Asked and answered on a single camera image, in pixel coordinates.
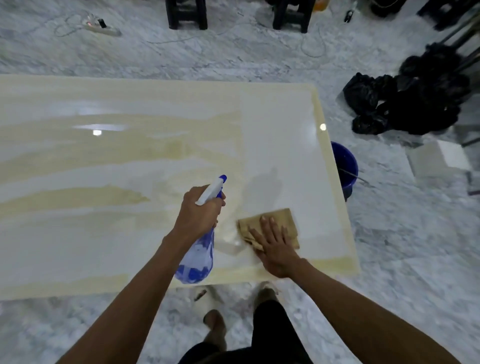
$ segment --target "hand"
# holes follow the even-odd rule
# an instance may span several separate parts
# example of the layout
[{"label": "hand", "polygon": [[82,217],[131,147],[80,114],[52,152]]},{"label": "hand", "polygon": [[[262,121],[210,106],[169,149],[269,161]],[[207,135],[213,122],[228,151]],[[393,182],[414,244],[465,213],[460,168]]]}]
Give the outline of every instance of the hand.
[{"label": "hand", "polygon": [[203,187],[192,187],[183,196],[180,212],[170,234],[181,237],[186,240],[189,247],[202,235],[214,228],[217,223],[217,217],[220,214],[222,206],[225,206],[225,195],[222,192],[222,198],[212,198],[202,206],[195,202],[199,199],[208,185]]},{"label": "hand", "polygon": [[265,269],[278,278],[291,277],[293,270],[302,259],[292,247],[287,228],[279,230],[274,218],[260,218],[263,235],[255,229],[249,229],[250,234],[263,247],[264,251],[255,250]]}]

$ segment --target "folded cloth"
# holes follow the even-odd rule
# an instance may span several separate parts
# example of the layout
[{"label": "folded cloth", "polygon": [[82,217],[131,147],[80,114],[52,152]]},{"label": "folded cloth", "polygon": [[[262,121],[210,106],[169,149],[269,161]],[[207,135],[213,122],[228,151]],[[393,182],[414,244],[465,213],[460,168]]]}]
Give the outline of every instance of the folded cloth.
[{"label": "folded cloth", "polygon": [[265,216],[266,218],[273,217],[278,224],[278,227],[281,228],[285,226],[288,230],[288,235],[292,240],[292,246],[294,249],[299,249],[299,241],[297,239],[298,232],[297,227],[295,226],[295,222],[293,222],[292,213],[289,208],[284,208],[281,210],[265,212],[260,215],[252,216],[251,218],[241,218],[237,221],[237,227],[240,232],[240,236],[242,239],[250,245],[253,245],[255,249],[263,250],[262,246],[255,241],[253,236],[248,231],[248,227],[250,226],[252,229],[257,230],[258,232],[262,232],[262,228],[260,227],[260,217]]}]

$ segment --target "spray bottle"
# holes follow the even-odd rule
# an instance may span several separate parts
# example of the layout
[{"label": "spray bottle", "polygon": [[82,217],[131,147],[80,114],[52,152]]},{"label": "spray bottle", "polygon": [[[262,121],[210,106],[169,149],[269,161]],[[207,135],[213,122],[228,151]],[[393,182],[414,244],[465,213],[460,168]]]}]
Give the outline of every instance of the spray bottle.
[{"label": "spray bottle", "polygon": [[[202,193],[197,202],[201,206],[215,197],[222,197],[223,183],[227,180],[222,174]],[[193,243],[183,257],[175,272],[175,277],[182,283],[198,283],[208,276],[213,267],[214,229]]]}]

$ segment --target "gray marble tile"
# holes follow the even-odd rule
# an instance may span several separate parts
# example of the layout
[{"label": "gray marble tile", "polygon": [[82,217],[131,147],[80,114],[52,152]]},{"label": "gray marble tile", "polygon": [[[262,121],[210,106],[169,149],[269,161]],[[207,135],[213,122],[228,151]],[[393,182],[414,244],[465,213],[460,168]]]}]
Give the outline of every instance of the gray marble tile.
[{"label": "gray marble tile", "polygon": [[[405,148],[435,136],[355,135],[354,115],[340,96],[354,73],[394,74],[404,58],[422,53],[445,32],[415,16],[421,1],[408,1],[386,20],[361,6],[343,24],[349,4],[333,0],[302,35],[292,28],[273,31],[271,12],[259,0],[207,0],[207,31],[192,24],[170,30],[161,1],[0,0],[0,73],[314,84],[331,139],[352,150],[369,182],[358,182],[347,203],[362,273],[343,281],[431,335],[463,364],[474,364],[480,357],[479,198],[467,196],[463,175],[415,181]],[[88,12],[123,35],[80,29]],[[469,112],[462,119],[472,119]],[[290,281],[279,285],[314,362],[358,363],[309,297]],[[254,287],[218,291],[229,347],[248,345]],[[112,299],[0,303],[0,363],[54,362]],[[206,327],[190,305],[187,290],[167,294],[140,363],[176,363],[203,338]]]}]

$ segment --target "orange object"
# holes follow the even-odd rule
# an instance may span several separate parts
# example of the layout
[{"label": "orange object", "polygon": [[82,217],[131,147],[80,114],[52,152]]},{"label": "orange object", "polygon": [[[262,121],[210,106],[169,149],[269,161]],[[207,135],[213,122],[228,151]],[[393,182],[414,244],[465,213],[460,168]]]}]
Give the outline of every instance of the orange object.
[{"label": "orange object", "polygon": [[322,12],[328,7],[330,0],[317,0],[313,6],[314,12]]}]

